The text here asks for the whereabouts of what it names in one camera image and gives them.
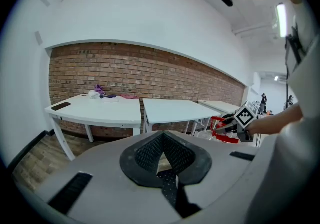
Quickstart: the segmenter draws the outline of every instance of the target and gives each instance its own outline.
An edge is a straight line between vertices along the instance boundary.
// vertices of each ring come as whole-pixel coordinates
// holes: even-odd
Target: brick wall
[[[169,52],[130,44],[81,43],[53,49],[49,69],[51,103],[87,94],[96,84],[108,94],[140,98],[224,101],[239,106],[245,86],[201,63]],[[141,116],[144,117],[142,100]],[[82,124],[61,127],[86,134]],[[182,132],[185,122],[154,125],[153,130]],[[124,138],[132,129],[91,127],[99,137]]]

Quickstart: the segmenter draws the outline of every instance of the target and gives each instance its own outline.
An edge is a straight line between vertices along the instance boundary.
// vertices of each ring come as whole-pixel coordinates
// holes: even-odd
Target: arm
[[[253,121],[248,126],[251,135],[254,134],[278,134],[286,125],[297,122],[303,117],[298,104],[286,109],[285,111]]]

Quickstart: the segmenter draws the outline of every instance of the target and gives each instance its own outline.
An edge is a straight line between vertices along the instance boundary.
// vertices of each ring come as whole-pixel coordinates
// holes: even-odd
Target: fluorescent light
[[[278,11],[279,23],[280,23],[280,36],[285,38],[287,36],[287,12],[286,6],[281,3],[276,7]]]

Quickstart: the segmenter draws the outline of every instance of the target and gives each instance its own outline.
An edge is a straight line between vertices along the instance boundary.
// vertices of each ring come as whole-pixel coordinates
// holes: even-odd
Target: wooden floor
[[[88,139],[72,137],[66,134],[64,136],[76,157],[93,147],[105,143],[102,141],[91,143]],[[55,135],[52,137],[46,136],[22,159],[13,171],[13,177],[31,191],[35,191],[45,179],[69,162],[57,137]],[[166,157],[162,155],[158,170],[161,172],[168,169],[171,169],[171,166]]]

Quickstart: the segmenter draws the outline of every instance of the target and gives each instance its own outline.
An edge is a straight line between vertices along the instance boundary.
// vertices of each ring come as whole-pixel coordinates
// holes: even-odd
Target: white table
[[[57,111],[52,107],[68,102],[71,105]],[[45,109],[50,116],[51,123],[57,139],[64,152],[72,161],[75,155],[71,151],[59,126],[59,120],[84,124],[89,141],[93,142],[90,126],[116,127],[133,129],[133,135],[141,133],[141,110],[139,99],[124,99],[119,97],[119,102],[102,102],[100,98],[90,99],[88,95],[81,94],[69,98]]]
[[[217,111],[208,109],[190,100],[171,100],[171,99],[143,99],[144,104],[144,124],[143,133],[152,132],[155,124],[178,123],[188,121],[184,133],[188,131],[190,121],[193,122],[191,135],[195,134],[197,125],[207,130],[210,118],[219,117]]]
[[[222,116],[235,113],[236,110],[240,109],[239,106],[231,105],[222,101],[213,100],[199,100],[199,105],[209,108],[211,110],[219,112]]]

